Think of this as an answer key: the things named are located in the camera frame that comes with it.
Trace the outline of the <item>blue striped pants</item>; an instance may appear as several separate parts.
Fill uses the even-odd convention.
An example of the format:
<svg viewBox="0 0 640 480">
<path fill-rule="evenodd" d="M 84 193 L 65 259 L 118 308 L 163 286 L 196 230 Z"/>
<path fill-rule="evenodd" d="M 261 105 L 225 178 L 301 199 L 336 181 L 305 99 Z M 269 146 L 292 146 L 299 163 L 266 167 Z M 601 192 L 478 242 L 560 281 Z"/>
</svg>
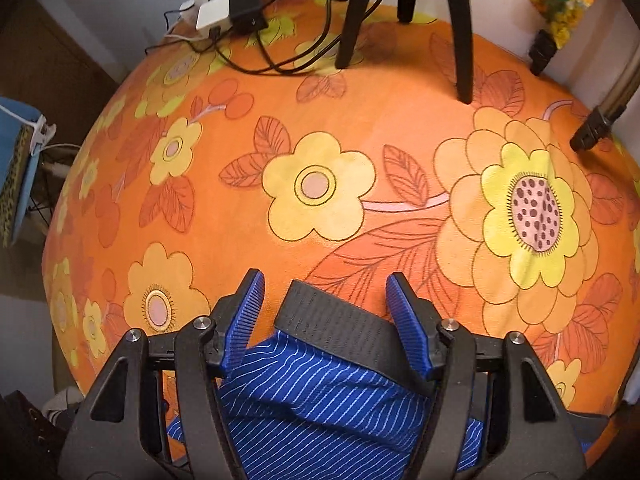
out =
<svg viewBox="0 0 640 480">
<path fill-rule="evenodd" d="M 401 478 L 431 404 L 388 360 L 401 351 L 390 322 L 294 281 L 219 390 L 247 478 Z"/>
</svg>

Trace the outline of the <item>orange floral bedsheet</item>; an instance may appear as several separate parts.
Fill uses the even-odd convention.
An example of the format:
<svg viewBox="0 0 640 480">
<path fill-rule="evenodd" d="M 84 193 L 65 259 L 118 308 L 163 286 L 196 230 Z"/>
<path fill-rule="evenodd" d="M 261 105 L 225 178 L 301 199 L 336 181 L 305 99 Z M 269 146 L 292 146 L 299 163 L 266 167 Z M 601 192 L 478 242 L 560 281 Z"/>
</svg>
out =
<svg viewBox="0 0 640 480">
<path fill-rule="evenodd" d="M 89 130 L 56 204 L 44 286 L 87 391 L 120 337 L 178 330 L 262 270 L 253 340 L 305 280 L 378 316 L 393 272 L 446 318 L 533 344 L 564 404 L 612 414 L 639 342 L 639 167 L 620 140 L 575 153 L 586 108 L 474 42 L 470 104 L 448 24 L 362 26 L 281 0 L 258 39 L 148 55 Z"/>
</svg>

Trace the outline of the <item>bronze large tripod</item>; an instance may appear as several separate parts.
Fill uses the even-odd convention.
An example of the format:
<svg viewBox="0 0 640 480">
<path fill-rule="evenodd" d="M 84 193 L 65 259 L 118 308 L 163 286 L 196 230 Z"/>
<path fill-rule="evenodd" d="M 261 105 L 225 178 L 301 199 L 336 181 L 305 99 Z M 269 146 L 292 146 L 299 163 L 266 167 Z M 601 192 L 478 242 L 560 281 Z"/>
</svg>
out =
<svg viewBox="0 0 640 480">
<path fill-rule="evenodd" d="M 552 36 L 541 29 L 528 51 L 529 71 L 540 76 L 557 50 Z M 636 49 L 604 100 L 589 113 L 573 134 L 570 147 L 574 152 L 591 150 L 600 140 L 611 135 L 612 125 L 623 115 L 629 101 L 639 89 L 639 64 L 639 49 Z"/>
</svg>

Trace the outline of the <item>white clip lamp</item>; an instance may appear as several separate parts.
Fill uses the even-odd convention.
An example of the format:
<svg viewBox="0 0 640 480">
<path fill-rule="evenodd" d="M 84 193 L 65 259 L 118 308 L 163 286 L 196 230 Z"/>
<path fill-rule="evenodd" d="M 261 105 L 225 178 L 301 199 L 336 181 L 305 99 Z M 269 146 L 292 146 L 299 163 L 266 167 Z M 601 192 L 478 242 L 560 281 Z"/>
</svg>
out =
<svg viewBox="0 0 640 480">
<path fill-rule="evenodd" d="M 40 114 L 38 119 L 33 122 L 32 120 L 12 112 L 12 110 L 9 110 L 3 105 L 0 105 L 0 110 L 21 124 L 32 128 L 32 140 L 30 140 L 29 143 L 29 154 L 32 156 L 38 155 L 55 136 L 56 125 L 48 125 L 47 117 L 43 114 Z"/>
</svg>

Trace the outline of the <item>black power adapter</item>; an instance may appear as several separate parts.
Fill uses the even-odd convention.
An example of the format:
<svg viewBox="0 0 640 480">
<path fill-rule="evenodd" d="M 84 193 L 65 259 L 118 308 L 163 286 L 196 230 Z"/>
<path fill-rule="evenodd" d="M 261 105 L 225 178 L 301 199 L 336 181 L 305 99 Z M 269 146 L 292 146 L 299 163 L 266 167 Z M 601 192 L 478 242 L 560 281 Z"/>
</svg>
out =
<svg viewBox="0 0 640 480">
<path fill-rule="evenodd" d="M 262 0 L 229 0 L 229 18 L 232 32 L 248 36 L 268 27 Z"/>
</svg>

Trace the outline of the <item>white power strip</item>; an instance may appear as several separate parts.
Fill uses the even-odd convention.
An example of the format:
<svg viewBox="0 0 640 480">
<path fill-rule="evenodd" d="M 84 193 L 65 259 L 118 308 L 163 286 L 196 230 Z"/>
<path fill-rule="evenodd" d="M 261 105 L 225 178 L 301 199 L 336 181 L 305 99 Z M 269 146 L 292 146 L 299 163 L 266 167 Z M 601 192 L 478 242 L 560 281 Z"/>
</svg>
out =
<svg viewBox="0 0 640 480">
<path fill-rule="evenodd" d="M 231 28 L 229 0 L 186 0 L 179 6 L 179 15 L 203 37 Z"/>
</svg>

